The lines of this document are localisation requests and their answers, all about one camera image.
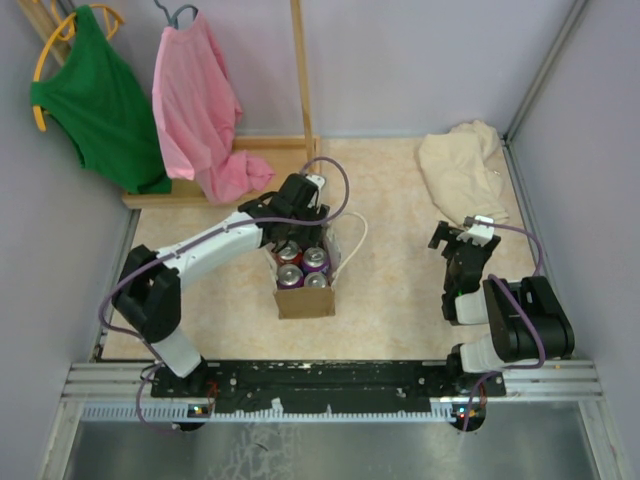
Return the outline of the red soda can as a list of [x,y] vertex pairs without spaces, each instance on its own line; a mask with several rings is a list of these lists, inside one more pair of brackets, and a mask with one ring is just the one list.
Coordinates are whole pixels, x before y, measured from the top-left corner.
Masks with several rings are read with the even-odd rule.
[[299,266],[303,258],[301,247],[293,240],[287,241],[275,252],[275,259],[279,265],[293,264]]

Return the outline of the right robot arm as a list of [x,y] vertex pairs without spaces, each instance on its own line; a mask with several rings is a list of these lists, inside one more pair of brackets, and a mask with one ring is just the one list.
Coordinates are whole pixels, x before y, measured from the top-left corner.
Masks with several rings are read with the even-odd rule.
[[[501,237],[516,232],[537,250],[533,274],[509,281],[484,268]],[[470,395],[482,380],[506,370],[537,369],[546,361],[566,359],[575,348],[573,328],[551,284],[542,274],[544,249],[531,232],[499,224],[489,217],[467,217],[461,228],[441,221],[428,247],[445,247],[441,310],[453,326],[485,325],[489,333],[456,345],[447,357],[447,384],[456,394]]]

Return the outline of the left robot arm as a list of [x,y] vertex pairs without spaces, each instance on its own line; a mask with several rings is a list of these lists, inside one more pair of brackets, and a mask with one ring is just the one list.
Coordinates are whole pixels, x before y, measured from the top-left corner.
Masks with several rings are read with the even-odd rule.
[[289,175],[279,190],[241,204],[225,220],[190,239],[151,250],[140,245],[128,254],[111,303],[173,373],[184,395],[201,394],[208,384],[204,360],[181,330],[181,297],[186,287],[244,254],[292,240],[319,242],[329,207],[321,202],[326,179]]

